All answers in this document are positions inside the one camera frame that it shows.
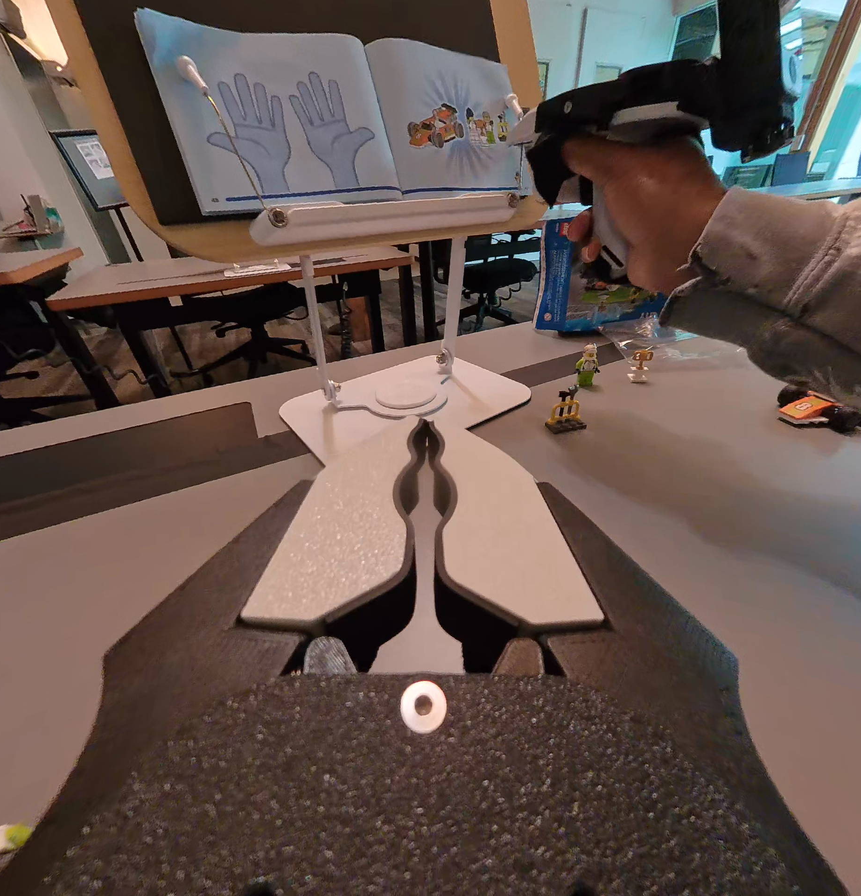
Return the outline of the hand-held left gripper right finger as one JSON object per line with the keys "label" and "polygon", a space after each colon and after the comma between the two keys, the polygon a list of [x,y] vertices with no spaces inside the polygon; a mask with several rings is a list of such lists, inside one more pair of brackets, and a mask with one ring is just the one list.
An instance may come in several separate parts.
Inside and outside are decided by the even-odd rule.
{"label": "hand-held left gripper right finger", "polygon": [[534,476],[449,421],[432,423],[431,435],[442,582],[522,632],[601,626],[602,607]]}

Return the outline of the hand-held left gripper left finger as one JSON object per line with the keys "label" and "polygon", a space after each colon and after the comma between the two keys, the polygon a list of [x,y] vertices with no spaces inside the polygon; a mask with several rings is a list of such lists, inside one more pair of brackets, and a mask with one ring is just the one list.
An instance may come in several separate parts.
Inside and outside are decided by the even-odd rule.
{"label": "hand-held left gripper left finger", "polygon": [[316,631],[409,570],[421,424],[391,422],[327,462],[245,603],[243,622]]}

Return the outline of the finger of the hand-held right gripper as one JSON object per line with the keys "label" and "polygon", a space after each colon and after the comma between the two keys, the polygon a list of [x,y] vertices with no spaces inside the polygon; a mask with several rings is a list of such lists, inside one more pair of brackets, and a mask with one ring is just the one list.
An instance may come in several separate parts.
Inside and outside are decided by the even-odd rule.
{"label": "finger of the hand-held right gripper", "polygon": [[615,112],[600,135],[608,140],[658,140],[675,135],[697,139],[709,129],[706,118],[677,106],[631,106]]}

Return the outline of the white booklet stand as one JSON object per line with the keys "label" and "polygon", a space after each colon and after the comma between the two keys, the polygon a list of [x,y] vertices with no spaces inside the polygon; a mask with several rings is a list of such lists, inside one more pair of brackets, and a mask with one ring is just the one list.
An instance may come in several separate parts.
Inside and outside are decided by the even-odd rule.
{"label": "white booklet stand", "polygon": [[[530,400],[527,386],[458,358],[455,352],[466,235],[493,232],[496,225],[514,216],[521,201],[522,196],[512,190],[391,203],[282,205],[269,207],[253,221],[249,233],[257,244],[301,249],[301,278],[320,387],[284,402],[279,416],[322,463],[373,437],[392,421],[419,417],[467,429]],[[457,233],[452,241],[440,349],[434,356],[336,384],[322,346],[315,270],[306,250],[331,238],[375,245],[381,238],[405,236],[419,226]]]}

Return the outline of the orange lego race car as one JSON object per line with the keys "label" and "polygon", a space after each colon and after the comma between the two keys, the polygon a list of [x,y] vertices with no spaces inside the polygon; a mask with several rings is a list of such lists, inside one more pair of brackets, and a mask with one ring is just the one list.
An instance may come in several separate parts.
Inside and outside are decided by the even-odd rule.
{"label": "orange lego race car", "polygon": [[861,413],[818,392],[784,386],[777,396],[779,420],[795,427],[825,427],[839,434],[861,430]]}

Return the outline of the lego instruction booklet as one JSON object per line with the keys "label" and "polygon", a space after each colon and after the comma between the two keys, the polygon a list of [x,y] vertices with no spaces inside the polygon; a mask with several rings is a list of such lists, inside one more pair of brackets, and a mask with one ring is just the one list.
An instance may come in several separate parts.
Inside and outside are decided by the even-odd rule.
{"label": "lego instruction booklet", "polygon": [[205,216],[522,185],[501,63],[411,39],[133,18]]}

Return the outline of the person's right forearm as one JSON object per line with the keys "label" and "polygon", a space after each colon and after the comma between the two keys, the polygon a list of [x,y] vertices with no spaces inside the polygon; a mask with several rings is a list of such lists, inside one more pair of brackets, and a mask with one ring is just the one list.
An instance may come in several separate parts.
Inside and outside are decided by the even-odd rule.
{"label": "person's right forearm", "polygon": [[687,268],[662,325],[738,346],[767,375],[861,413],[861,199],[732,187]]}

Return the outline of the blue lego set box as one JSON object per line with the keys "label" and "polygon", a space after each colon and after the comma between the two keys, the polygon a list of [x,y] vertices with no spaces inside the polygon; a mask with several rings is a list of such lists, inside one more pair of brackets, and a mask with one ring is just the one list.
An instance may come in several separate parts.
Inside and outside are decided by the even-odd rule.
{"label": "blue lego set box", "polygon": [[667,301],[662,294],[605,280],[594,264],[583,263],[569,225],[570,218],[552,218],[541,229],[536,330],[587,333],[660,314]]}

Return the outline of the person's right hand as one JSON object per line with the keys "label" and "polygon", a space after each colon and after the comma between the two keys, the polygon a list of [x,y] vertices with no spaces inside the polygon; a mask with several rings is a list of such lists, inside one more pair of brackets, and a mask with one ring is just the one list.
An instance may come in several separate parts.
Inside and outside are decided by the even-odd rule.
{"label": "person's right hand", "polygon": [[689,280],[689,256],[726,193],[696,140],[630,144],[581,135],[565,142],[562,158],[602,190],[636,287],[668,296]]}

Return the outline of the clear plastic bag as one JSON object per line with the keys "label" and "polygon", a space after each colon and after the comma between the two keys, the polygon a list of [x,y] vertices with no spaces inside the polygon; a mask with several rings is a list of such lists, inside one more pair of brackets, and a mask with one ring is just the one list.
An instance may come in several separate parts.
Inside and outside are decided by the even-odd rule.
{"label": "clear plastic bag", "polygon": [[661,325],[657,315],[606,323],[601,333],[618,348],[629,364],[637,364],[640,353],[650,353],[648,360],[651,360],[654,352],[695,338],[695,334],[686,330]]}

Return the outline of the black office chair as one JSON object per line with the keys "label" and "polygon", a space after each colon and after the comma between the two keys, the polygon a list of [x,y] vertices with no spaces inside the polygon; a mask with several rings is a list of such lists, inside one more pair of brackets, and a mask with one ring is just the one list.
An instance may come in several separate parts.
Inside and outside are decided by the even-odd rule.
{"label": "black office chair", "polygon": [[476,300],[459,312],[459,321],[473,319],[473,332],[480,331],[488,319],[504,325],[515,323],[502,303],[538,275],[540,243],[539,233],[531,230],[510,231],[499,237],[469,237],[462,298]]}

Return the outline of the small wooden desk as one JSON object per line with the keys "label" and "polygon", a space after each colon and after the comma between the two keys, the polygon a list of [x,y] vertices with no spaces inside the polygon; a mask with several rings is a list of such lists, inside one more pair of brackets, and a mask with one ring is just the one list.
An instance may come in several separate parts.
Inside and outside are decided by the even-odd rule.
{"label": "small wooden desk", "polygon": [[102,266],[82,275],[47,299],[50,310],[78,319],[105,317],[123,335],[133,358],[156,398],[169,396],[169,374],[163,374],[148,349],[148,330],[187,323],[214,322],[216,333],[244,329],[248,340],[205,367],[181,377],[209,375],[240,357],[248,375],[269,354],[302,364],[315,364],[303,340],[275,338],[266,325],[306,307],[300,260],[281,257],[268,263],[235,266],[194,257]]}

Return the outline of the white display stand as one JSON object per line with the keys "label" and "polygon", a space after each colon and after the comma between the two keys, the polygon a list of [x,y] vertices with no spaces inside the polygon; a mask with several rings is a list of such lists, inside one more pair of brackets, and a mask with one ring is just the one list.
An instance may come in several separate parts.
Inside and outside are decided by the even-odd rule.
{"label": "white display stand", "polygon": [[22,217],[2,229],[1,235],[4,238],[45,238],[64,231],[59,213],[43,196],[29,195],[21,198]]}

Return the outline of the small wall monitor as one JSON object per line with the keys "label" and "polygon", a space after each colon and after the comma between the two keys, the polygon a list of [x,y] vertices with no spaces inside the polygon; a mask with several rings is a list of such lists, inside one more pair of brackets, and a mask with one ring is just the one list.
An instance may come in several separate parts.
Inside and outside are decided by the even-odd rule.
{"label": "small wall monitor", "polygon": [[128,205],[94,129],[51,130],[49,135],[94,210],[114,210]]}

